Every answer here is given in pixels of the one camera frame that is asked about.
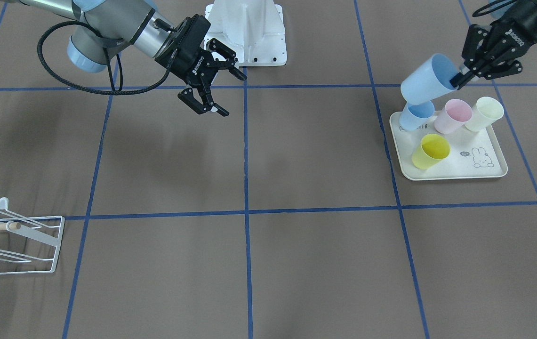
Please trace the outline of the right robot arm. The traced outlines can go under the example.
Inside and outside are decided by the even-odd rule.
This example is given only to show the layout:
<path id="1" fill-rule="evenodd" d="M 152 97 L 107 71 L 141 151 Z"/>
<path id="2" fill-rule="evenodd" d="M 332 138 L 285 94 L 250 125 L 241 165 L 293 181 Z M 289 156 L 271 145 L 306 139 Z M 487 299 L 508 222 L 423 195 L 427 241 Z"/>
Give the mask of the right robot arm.
<path id="1" fill-rule="evenodd" d="M 60 83 L 99 95 L 137 95 L 162 85 L 173 74 L 186 84 L 178 98 L 197 114 L 215 112 L 228 116 L 212 97 L 211 85 L 220 70 L 246 80 L 236 66 L 236 52 L 221 41 L 205 40 L 210 21 L 195 14 L 174 25 L 157 11 L 152 0 L 21 0 L 19 4 L 61 16 L 64 22 L 46 30 L 37 44 L 41 65 Z M 110 83 L 110 90 L 95 90 L 60 77 L 48 65 L 43 45 L 52 32 L 75 26 L 67 53 L 71 62 L 89 73 L 107 70 L 111 60 L 120 64 L 120 52 L 133 46 L 165 70 L 161 79 L 146 88 L 124 90 Z"/>

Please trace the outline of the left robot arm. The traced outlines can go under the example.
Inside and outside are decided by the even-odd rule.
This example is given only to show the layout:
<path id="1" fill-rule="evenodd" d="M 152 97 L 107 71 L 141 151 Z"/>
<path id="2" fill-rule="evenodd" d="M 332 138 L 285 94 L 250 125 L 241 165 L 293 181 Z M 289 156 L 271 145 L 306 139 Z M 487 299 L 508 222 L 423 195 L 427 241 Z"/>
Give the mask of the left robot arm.
<path id="1" fill-rule="evenodd" d="M 537 0 L 490 0 L 473 17 L 496 15 L 489 25 L 470 25 L 463 67 L 450 83 L 460 90 L 472 79 L 499 79 L 522 72 L 519 58 L 537 44 Z"/>

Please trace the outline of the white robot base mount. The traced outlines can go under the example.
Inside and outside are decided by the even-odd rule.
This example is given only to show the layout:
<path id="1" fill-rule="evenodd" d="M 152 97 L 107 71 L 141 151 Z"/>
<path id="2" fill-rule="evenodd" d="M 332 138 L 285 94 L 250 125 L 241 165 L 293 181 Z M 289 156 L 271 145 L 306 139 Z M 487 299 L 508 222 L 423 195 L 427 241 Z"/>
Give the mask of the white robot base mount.
<path id="1" fill-rule="evenodd" d="M 221 41 L 235 52 L 238 66 L 287 63 L 283 8 L 273 0 L 215 0 L 204 16 L 211 23 L 204 43 Z"/>

